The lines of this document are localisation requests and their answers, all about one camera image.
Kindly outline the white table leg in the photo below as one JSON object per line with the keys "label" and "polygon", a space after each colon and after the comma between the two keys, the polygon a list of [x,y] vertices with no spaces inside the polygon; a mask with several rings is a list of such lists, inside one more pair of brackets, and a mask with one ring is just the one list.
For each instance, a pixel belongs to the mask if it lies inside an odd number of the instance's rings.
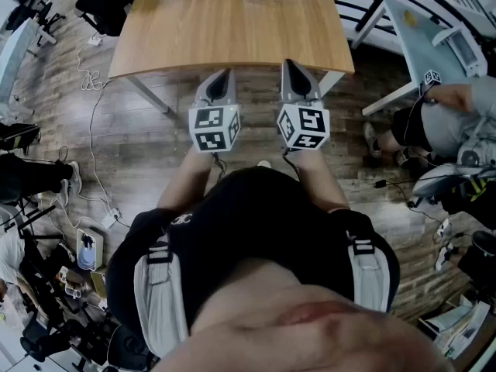
{"label": "white table leg", "polygon": [[328,71],[319,82],[321,96],[326,95],[344,76],[340,71]]}
{"label": "white table leg", "polygon": [[135,93],[137,93],[146,102],[152,105],[155,109],[159,110],[165,115],[172,116],[173,111],[162,99],[154,94],[142,81],[136,76],[122,77],[121,80],[130,85]]}

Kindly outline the person's left forearm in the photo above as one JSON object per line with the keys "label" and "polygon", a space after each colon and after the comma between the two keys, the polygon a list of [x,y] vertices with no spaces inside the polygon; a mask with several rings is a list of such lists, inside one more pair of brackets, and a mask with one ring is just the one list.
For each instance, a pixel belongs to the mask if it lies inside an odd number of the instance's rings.
{"label": "person's left forearm", "polygon": [[183,212],[200,201],[205,194],[213,162],[211,153],[199,153],[192,146],[167,183],[157,207]]}

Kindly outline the white shelf with papers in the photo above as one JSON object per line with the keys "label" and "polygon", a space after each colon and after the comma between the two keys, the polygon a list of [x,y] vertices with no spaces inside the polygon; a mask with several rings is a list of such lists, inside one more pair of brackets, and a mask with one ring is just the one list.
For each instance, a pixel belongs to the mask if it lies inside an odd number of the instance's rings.
{"label": "white shelf with papers", "polygon": [[434,315],[419,317],[418,324],[443,356],[455,360],[477,337],[490,310],[488,303],[462,294],[458,302],[447,300]]}

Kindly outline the person's right forearm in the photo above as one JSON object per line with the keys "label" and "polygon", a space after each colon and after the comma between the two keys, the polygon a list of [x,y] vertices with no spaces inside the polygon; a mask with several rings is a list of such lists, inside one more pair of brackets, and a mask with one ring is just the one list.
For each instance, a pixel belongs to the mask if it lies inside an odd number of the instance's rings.
{"label": "person's right forearm", "polygon": [[299,181],[314,205],[328,213],[350,208],[321,150],[299,150],[294,157]]}

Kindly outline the white desktop rack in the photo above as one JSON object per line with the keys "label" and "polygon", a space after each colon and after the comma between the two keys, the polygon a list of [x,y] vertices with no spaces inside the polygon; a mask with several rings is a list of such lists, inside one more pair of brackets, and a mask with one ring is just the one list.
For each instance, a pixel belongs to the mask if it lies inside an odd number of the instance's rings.
{"label": "white desktop rack", "polygon": [[482,77],[487,74],[487,60],[471,32],[463,23],[438,32],[432,39],[432,45],[437,47],[441,43],[449,45],[461,63],[466,76]]}

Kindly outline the light blue table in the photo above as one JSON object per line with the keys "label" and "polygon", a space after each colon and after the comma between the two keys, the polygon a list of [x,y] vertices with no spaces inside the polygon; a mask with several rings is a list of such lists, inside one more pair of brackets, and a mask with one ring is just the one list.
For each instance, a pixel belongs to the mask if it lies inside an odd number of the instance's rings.
{"label": "light blue table", "polygon": [[371,115],[386,105],[420,90],[424,74],[434,70],[441,76],[442,83],[460,83],[466,73],[455,53],[447,43],[432,45],[434,36],[448,28],[443,28],[416,9],[398,0],[383,0],[380,14],[387,14],[399,40],[411,80],[362,110],[363,115]]}

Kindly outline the black swivel chair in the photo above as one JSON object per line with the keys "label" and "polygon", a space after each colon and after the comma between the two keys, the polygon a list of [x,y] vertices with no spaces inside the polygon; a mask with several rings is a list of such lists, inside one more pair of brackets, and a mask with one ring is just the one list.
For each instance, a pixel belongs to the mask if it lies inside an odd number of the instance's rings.
{"label": "black swivel chair", "polygon": [[50,28],[59,20],[66,19],[65,15],[55,12],[50,16],[53,7],[52,2],[44,0],[13,0],[18,5],[8,15],[5,23],[7,31],[17,30],[27,19],[33,19],[40,25],[40,28],[46,32],[50,32]]}

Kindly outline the white power strip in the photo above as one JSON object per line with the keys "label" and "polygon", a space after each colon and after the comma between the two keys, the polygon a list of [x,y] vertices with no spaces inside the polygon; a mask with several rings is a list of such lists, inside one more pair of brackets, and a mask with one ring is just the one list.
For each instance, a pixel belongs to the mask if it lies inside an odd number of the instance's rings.
{"label": "white power strip", "polygon": [[117,208],[113,208],[102,220],[102,226],[105,229],[110,229],[115,223],[119,221],[121,213]]}

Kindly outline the person's black shirt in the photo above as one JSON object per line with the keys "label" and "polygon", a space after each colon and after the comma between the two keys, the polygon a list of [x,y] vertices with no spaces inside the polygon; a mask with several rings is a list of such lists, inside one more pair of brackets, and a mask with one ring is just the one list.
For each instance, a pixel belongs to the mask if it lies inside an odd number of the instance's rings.
{"label": "person's black shirt", "polygon": [[187,324],[217,287],[249,258],[291,271],[302,284],[354,297],[350,256],[364,240],[387,259],[390,294],[399,285],[394,251],[364,214],[325,212],[294,178],[266,167],[232,172],[185,212],[164,208],[138,214],[112,255],[106,274],[110,312],[134,335],[142,333],[133,275],[141,257],[160,238],[179,261]]}

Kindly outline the white storage box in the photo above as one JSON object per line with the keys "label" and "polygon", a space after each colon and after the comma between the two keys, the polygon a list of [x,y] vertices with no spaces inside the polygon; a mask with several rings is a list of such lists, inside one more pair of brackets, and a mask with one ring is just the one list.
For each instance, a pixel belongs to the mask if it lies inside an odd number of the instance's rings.
{"label": "white storage box", "polygon": [[95,272],[102,266],[103,236],[91,229],[77,230],[77,265]]}

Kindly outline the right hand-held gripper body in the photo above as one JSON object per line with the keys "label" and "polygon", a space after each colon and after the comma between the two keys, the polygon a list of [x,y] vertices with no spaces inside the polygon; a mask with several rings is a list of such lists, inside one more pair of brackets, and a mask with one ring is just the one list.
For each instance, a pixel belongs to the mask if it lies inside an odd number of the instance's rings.
{"label": "right hand-held gripper body", "polygon": [[330,137],[329,111],[322,101],[284,103],[277,126],[289,149],[318,150]]}

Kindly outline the white desk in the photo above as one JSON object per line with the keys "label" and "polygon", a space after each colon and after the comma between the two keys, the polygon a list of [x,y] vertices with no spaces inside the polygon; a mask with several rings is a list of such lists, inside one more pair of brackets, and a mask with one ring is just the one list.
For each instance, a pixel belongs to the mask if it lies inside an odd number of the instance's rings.
{"label": "white desk", "polygon": [[9,101],[20,65],[36,35],[51,44],[57,43],[57,40],[44,31],[34,19],[27,19],[7,39],[0,53],[0,119],[13,117],[16,113],[33,113],[31,109],[23,107],[10,109]]}

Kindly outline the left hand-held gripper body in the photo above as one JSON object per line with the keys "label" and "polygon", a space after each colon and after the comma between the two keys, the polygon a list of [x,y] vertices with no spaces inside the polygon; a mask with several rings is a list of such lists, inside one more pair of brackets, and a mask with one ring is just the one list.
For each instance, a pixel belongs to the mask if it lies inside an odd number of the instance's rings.
{"label": "left hand-held gripper body", "polygon": [[189,133],[199,153],[228,152],[241,129],[240,104],[199,99],[188,113]]}

